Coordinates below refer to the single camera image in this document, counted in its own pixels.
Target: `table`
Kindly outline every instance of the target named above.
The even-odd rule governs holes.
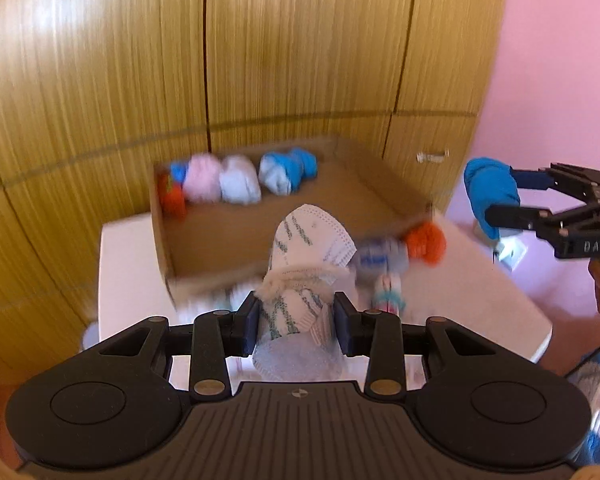
[[[438,266],[413,262],[402,277],[407,303],[403,322],[423,324],[446,316],[526,359],[537,362],[546,350],[552,326],[544,314],[494,265],[484,251],[442,215],[434,221],[444,231],[445,257]],[[98,288],[100,340],[149,316],[178,324],[178,314],[158,270],[149,214],[106,224],[100,243]],[[416,360],[408,358],[413,365]],[[228,359],[235,387],[252,378],[248,360]],[[341,378],[363,381],[366,357],[347,360]],[[171,383],[188,388],[189,357],[173,360]],[[421,379],[412,378],[411,387]]]

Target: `drawer handle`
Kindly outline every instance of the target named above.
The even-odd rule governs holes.
[[[445,150],[442,153],[425,153],[420,152],[416,155],[416,160],[419,163],[433,162],[435,164],[442,164],[445,159],[449,156],[449,150]]]

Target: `white table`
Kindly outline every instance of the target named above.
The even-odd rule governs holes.
[[[446,255],[437,267],[415,262],[405,272],[402,290],[407,309],[403,321],[423,324],[429,316],[446,316],[526,359],[538,361],[551,339],[549,320],[455,225],[441,215],[435,221],[445,233]],[[148,214],[103,227],[98,314],[100,340],[149,316],[165,316],[170,324],[178,324],[158,270]],[[242,367],[237,365],[237,358],[232,359],[230,373],[235,379],[236,367]],[[342,378],[360,380],[365,367],[366,358],[355,358]],[[171,383],[186,389],[188,377],[189,357],[174,358]]]

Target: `pink wall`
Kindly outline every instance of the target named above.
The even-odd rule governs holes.
[[[474,156],[518,168],[600,168],[600,0],[507,0]],[[553,192],[521,197],[553,210],[572,203]],[[465,226],[473,220],[461,182],[447,216]],[[543,363],[565,371],[600,343],[593,284],[586,262],[557,262],[548,245],[524,236],[529,251],[512,277],[554,322]]]

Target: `cardboard box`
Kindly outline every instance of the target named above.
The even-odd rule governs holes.
[[[155,183],[170,161],[154,165],[150,199],[155,247],[160,272],[176,304],[254,274],[264,275],[276,228],[302,204],[314,204],[330,213],[354,241],[400,235],[430,218],[429,200],[353,140],[296,139],[232,153],[248,156],[257,168],[265,153],[295,146],[318,159],[317,178],[302,181],[298,192],[276,196],[262,188],[262,201],[247,206],[187,204],[184,220],[162,214]],[[218,153],[218,157],[230,154]]]

